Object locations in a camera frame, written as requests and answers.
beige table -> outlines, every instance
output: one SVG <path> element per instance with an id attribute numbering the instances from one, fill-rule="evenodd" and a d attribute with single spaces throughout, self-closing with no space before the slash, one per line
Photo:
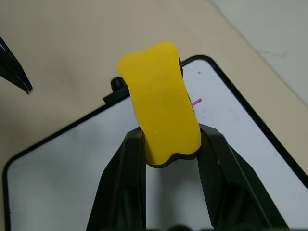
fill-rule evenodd
<path id="1" fill-rule="evenodd" d="M 0 34 L 34 90 L 27 96 L 0 79 L 1 168 L 101 106 L 121 55 L 172 41 L 182 59 L 211 56 L 308 173 L 308 109 L 210 2 L 2 1 Z"/>

pink mark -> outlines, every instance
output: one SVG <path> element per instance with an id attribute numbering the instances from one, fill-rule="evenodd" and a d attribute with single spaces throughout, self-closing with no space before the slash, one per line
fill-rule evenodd
<path id="1" fill-rule="evenodd" d="M 201 98 L 199 98 L 199 99 L 197 99 L 195 102 L 192 102 L 192 105 L 194 106 L 194 105 L 196 105 L 196 104 L 200 103 L 201 101 L 202 101 L 202 99 L 201 99 Z"/>

black knob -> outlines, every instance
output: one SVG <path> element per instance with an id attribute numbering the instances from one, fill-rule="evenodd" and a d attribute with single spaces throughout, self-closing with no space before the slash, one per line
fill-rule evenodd
<path id="1" fill-rule="evenodd" d="M 122 77 L 115 77 L 110 82 L 112 92 L 116 92 L 122 88 L 127 87 L 124 79 Z"/>

yellow sponge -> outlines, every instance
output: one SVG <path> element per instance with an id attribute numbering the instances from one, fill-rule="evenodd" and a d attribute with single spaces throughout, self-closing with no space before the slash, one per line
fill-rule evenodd
<path id="1" fill-rule="evenodd" d="M 130 53 L 117 68 L 145 134 L 147 162 L 159 166 L 175 153 L 196 152 L 201 145 L 200 128 L 181 76 L 176 45 L 164 42 Z"/>

white board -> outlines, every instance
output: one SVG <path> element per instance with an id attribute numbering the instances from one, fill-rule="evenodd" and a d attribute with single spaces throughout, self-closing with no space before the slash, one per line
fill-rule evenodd
<path id="1" fill-rule="evenodd" d="M 308 228 L 308 191 L 204 60 L 183 67 L 199 123 L 217 128 L 253 167 L 286 223 Z M 84 231 L 101 174 L 138 126 L 131 100 L 92 117 L 8 168 L 12 231 Z M 147 228 L 211 228 L 196 160 L 147 167 Z"/>

